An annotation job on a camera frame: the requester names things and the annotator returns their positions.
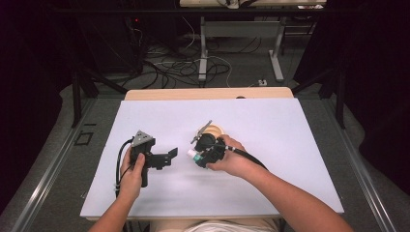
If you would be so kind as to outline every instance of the table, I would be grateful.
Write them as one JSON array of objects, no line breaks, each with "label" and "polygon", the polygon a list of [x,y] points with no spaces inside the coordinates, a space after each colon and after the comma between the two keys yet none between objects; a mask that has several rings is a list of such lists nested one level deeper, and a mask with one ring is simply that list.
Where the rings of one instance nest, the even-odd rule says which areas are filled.
[{"label": "table", "polygon": [[244,180],[200,168],[185,155],[196,130],[210,119],[270,171],[343,213],[298,100],[288,88],[272,87],[129,91],[80,215],[98,219],[114,201],[118,150],[142,130],[157,139],[154,154],[174,147],[179,153],[171,166],[150,169],[148,187],[141,190],[129,219],[280,217]]},{"label": "table", "polygon": [[[258,0],[251,4],[252,7],[287,7],[298,5],[324,5],[326,0]],[[222,7],[217,0],[181,0],[181,7],[204,8],[204,7]],[[206,80],[208,50],[206,49],[206,37],[261,37],[275,38],[274,49],[269,50],[272,67],[275,78],[282,82],[283,74],[278,62],[278,52],[284,28],[286,26],[286,17],[281,17],[278,21],[205,21],[201,17],[201,61],[199,64],[199,81]]]}]

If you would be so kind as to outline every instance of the person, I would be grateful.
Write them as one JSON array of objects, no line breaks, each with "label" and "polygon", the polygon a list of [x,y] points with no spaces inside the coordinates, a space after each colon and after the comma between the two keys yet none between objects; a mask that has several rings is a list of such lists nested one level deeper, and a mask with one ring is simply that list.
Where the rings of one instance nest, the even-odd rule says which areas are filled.
[{"label": "person", "polygon": [[[245,151],[244,146],[227,134],[220,136],[226,145]],[[127,171],[121,180],[120,193],[90,231],[121,231],[132,203],[138,197],[141,187],[141,170],[145,157],[140,154],[133,170],[128,170],[130,148],[121,173]],[[297,188],[269,172],[251,160],[226,151],[222,160],[208,163],[214,171],[225,171],[248,181],[257,188],[280,212],[295,231],[353,231],[350,225],[335,211],[313,195]],[[201,220],[154,220],[151,231],[277,231],[275,222],[267,219],[232,219],[220,221]]]}]

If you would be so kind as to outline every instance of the white tabletop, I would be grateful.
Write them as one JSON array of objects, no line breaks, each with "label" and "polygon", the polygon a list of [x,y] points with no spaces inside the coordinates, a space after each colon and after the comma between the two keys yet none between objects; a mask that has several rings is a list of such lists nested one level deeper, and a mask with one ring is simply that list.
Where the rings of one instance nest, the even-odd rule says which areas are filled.
[{"label": "white tabletop", "polygon": [[[327,0],[257,0],[256,2],[252,3],[252,6],[314,6],[325,5],[326,2]],[[180,0],[180,5],[181,7],[221,7],[218,0]]]},{"label": "white tabletop", "polygon": [[279,216],[253,186],[224,172],[198,167],[186,152],[209,120],[289,183],[338,213],[343,208],[297,99],[122,101],[80,215],[99,218],[115,199],[121,145],[138,130],[157,139],[154,154],[178,147],[171,166],[150,169],[129,218],[250,218]]}]

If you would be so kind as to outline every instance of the table leg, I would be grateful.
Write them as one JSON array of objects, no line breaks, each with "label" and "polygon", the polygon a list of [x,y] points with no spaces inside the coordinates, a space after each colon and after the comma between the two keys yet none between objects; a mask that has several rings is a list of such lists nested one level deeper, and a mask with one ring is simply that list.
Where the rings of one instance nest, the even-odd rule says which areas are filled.
[{"label": "table leg", "polygon": [[201,17],[201,61],[199,63],[199,81],[206,81],[208,51],[206,49],[205,19]]},{"label": "table leg", "polygon": [[280,19],[279,27],[278,27],[278,34],[275,38],[275,47],[274,50],[269,50],[269,56],[271,58],[272,67],[274,68],[275,78],[277,82],[282,82],[284,80],[283,74],[280,69],[280,64],[278,60],[278,53],[280,51],[280,44],[283,38],[284,27],[286,25],[286,18],[282,17]]}]

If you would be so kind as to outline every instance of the person's left hand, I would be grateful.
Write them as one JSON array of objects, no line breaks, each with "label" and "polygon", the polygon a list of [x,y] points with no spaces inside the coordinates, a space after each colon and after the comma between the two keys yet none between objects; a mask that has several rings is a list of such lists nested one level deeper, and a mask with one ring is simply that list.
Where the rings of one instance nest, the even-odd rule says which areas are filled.
[{"label": "person's left hand", "polygon": [[132,167],[130,167],[130,155],[131,147],[127,150],[121,165],[121,174],[126,173],[124,173],[121,179],[120,194],[118,197],[133,202],[139,196],[141,190],[141,171],[145,163],[145,156],[139,154],[135,166],[132,169]]}]

